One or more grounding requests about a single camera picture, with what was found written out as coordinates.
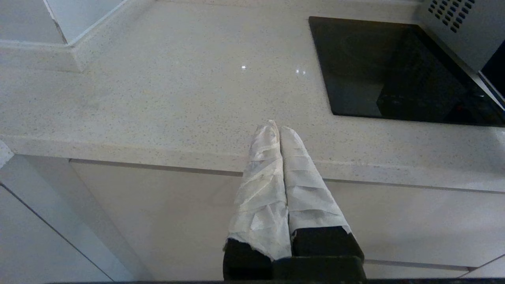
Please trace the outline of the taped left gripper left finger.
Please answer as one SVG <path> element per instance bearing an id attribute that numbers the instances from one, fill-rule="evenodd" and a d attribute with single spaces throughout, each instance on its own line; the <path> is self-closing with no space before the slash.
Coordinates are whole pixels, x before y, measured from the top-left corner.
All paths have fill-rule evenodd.
<path id="1" fill-rule="evenodd" d="M 255 131 L 224 246 L 225 280 L 269 280 L 292 257 L 280 134 L 273 120 Z"/>

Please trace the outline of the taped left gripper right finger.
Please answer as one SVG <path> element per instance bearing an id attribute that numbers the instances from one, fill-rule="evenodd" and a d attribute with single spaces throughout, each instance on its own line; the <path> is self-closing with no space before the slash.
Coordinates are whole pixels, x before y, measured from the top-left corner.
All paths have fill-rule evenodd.
<path id="1" fill-rule="evenodd" d="M 281 127 L 280 147 L 292 253 L 303 257 L 364 257 L 300 136 L 292 128 Z"/>

